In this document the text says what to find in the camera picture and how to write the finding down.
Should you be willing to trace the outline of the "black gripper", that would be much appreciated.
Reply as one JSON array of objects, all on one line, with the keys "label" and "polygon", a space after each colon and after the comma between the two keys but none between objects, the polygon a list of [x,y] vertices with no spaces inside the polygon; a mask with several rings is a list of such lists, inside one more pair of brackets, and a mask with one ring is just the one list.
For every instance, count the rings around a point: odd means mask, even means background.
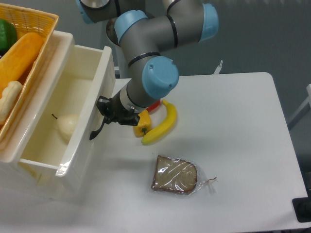
[{"label": "black gripper", "polygon": [[139,116],[135,112],[135,108],[131,106],[127,110],[118,98],[108,99],[104,96],[99,96],[96,106],[101,115],[104,116],[104,124],[116,122],[120,125],[137,126],[139,122]]}]

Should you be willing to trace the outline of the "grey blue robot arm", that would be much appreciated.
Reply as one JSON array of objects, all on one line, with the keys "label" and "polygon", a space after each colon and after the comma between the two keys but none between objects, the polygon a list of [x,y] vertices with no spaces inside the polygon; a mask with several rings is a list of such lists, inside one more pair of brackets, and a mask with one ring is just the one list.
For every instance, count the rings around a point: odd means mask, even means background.
[{"label": "grey blue robot arm", "polygon": [[86,23],[115,19],[118,45],[131,74],[113,97],[100,97],[97,107],[104,123],[137,125],[138,115],[174,89],[179,72],[162,52],[205,41],[216,35],[215,7],[199,0],[165,0],[166,14],[149,18],[142,0],[79,0]]}]

